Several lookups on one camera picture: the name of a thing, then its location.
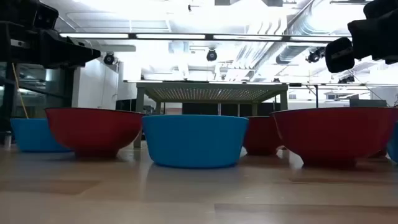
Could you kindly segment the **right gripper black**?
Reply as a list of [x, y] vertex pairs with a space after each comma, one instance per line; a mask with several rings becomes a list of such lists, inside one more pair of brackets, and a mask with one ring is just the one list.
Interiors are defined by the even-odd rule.
[[347, 37], [326, 46], [326, 66], [329, 72], [339, 73], [354, 66], [354, 58], [371, 56], [386, 64], [397, 63], [397, 9], [374, 19], [348, 23], [352, 41]]

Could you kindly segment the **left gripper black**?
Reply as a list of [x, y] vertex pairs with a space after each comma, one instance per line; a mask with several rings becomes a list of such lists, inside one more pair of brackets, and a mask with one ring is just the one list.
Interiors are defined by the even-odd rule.
[[46, 29], [26, 28], [20, 24], [1, 21], [1, 62], [42, 65], [47, 68], [84, 67], [101, 56], [99, 50], [75, 43], [69, 37], [46, 32], [46, 63], [42, 60], [41, 33]]

